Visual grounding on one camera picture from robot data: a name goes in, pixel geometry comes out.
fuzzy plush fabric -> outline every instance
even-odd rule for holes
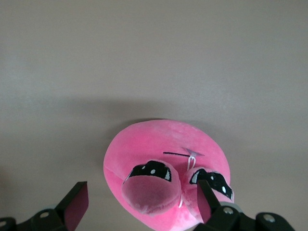
[[[116,135],[104,158],[107,184],[119,203],[156,231],[183,231],[202,220],[197,181],[233,202],[230,170],[220,147],[183,122],[151,120]]]

gray floor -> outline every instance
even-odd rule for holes
[[[87,180],[78,231],[149,228],[103,157],[126,126],[191,123],[224,150],[235,201],[308,221],[308,2],[0,1],[0,217]]]

metal bolt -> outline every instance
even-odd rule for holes
[[[45,218],[45,217],[48,217],[48,215],[49,215],[49,212],[44,212],[39,217],[40,218]]]
[[[6,225],[6,221],[0,221],[0,228]]]
[[[271,222],[271,223],[275,222],[275,218],[270,214],[264,214],[263,218],[268,222]]]
[[[223,211],[224,211],[226,214],[233,214],[233,210],[232,210],[230,207],[224,207],[224,208],[223,208]]]

plush eye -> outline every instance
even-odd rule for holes
[[[212,189],[224,194],[226,197],[232,200],[233,192],[225,181],[225,178],[217,172],[207,173],[205,169],[199,169],[196,171],[190,180],[190,184],[196,184],[198,180],[207,180]]]
[[[135,166],[127,179],[134,176],[154,176],[171,181],[170,169],[165,164],[153,160],[145,165]]]

pink fabric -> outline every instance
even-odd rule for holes
[[[192,152],[198,153],[195,166],[192,168],[191,160],[187,170]],[[146,166],[151,160],[170,169],[171,181],[152,176],[152,171],[128,178],[134,167]],[[197,186],[189,183],[200,168],[220,173],[230,184],[229,165],[220,147],[201,130],[174,120],[151,120],[122,130],[109,145],[103,166],[107,184],[119,203],[156,231],[182,231],[201,221]],[[220,201],[233,201],[214,193]],[[181,199],[184,203],[179,208]]]

